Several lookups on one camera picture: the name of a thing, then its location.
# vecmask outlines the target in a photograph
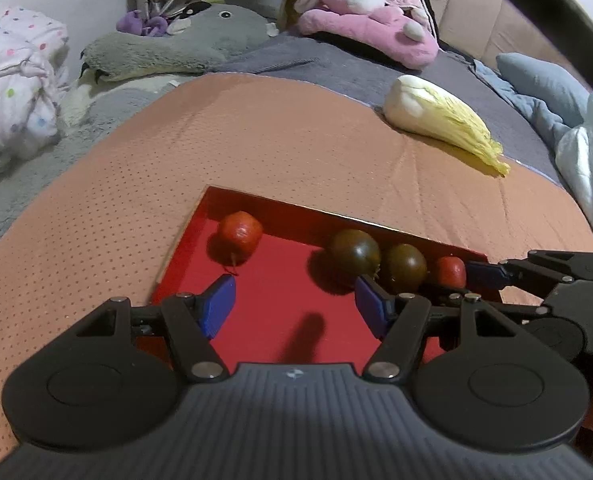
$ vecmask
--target red box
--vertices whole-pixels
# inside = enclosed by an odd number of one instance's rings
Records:
[[[164,263],[150,302],[176,292],[199,293],[225,271],[212,253],[218,222],[247,211],[264,228],[259,247],[238,267],[236,303],[212,340],[230,370],[239,362],[284,364],[351,362],[358,372],[379,345],[352,292],[326,279],[318,254],[342,229],[361,229],[384,249],[409,243],[429,262],[454,255],[487,262],[484,254],[388,227],[248,193],[206,187]],[[499,301],[489,292],[487,299]],[[436,341],[426,359],[440,352]]]

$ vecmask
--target blue pillow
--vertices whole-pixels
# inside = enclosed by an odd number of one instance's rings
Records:
[[[497,54],[497,67],[518,94],[541,99],[567,126],[583,122],[590,94],[563,67],[517,52]]]

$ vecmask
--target dark green tomato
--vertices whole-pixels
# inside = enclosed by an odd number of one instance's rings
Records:
[[[425,257],[409,244],[387,251],[383,263],[383,285],[395,294],[416,292],[428,273]]]
[[[381,264],[379,244],[368,233],[345,229],[334,235],[328,253],[336,267],[350,276],[374,276]]]

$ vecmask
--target beige headboard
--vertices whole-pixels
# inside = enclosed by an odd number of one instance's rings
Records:
[[[496,68],[500,52],[521,52],[571,69],[561,53],[508,0],[431,1],[440,38],[487,66]]]

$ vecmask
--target polka dot blanket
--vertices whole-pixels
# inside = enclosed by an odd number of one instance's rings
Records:
[[[0,172],[16,156],[32,158],[56,140],[62,94],[52,62],[67,30],[23,8],[0,11]]]

